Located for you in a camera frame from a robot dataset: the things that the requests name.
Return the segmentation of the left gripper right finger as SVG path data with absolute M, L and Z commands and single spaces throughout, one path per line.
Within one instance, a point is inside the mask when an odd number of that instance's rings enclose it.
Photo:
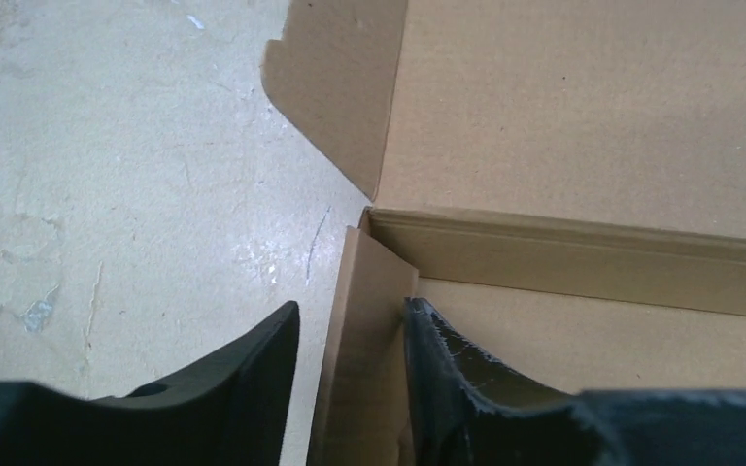
M 745 389 L 567 394 L 459 334 L 423 298 L 404 303 L 419 465 L 746 465 Z

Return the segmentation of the brown cardboard box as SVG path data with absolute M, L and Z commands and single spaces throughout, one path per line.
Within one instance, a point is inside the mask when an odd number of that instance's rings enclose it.
M 567 394 L 746 390 L 746 1 L 293 1 L 261 81 L 371 202 L 309 464 L 419 465 L 409 298 Z

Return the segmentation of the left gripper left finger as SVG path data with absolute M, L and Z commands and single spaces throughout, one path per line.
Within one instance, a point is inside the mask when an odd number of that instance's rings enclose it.
M 289 301 L 231 343 L 123 397 L 0 382 L 0 465 L 276 465 L 300 316 Z

